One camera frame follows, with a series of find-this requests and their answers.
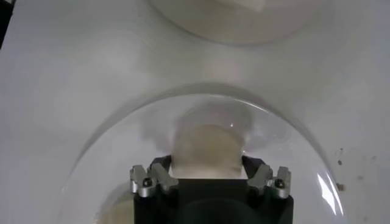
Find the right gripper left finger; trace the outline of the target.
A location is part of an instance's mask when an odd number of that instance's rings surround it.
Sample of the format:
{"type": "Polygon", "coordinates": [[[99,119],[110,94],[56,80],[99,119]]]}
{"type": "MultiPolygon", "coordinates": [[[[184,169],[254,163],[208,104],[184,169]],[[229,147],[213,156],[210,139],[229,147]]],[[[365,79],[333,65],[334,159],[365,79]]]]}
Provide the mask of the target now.
{"type": "Polygon", "coordinates": [[[155,158],[149,167],[134,165],[130,170],[130,190],[141,198],[153,197],[158,190],[164,194],[174,192],[179,180],[169,174],[171,155],[155,158]]]}

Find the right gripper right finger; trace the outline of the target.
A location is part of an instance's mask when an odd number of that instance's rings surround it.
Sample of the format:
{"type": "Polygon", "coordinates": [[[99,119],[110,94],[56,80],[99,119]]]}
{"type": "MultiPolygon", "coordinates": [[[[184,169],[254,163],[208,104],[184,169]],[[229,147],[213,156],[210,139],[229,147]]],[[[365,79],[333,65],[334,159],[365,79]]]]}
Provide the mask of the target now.
{"type": "Polygon", "coordinates": [[[291,192],[291,172],[280,166],[276,176],[273,170],[262,159],[242,156],[242,164],[248,177],[247,184],[258,195],[269,191],[272,197],[287,199],[291,192]]]}

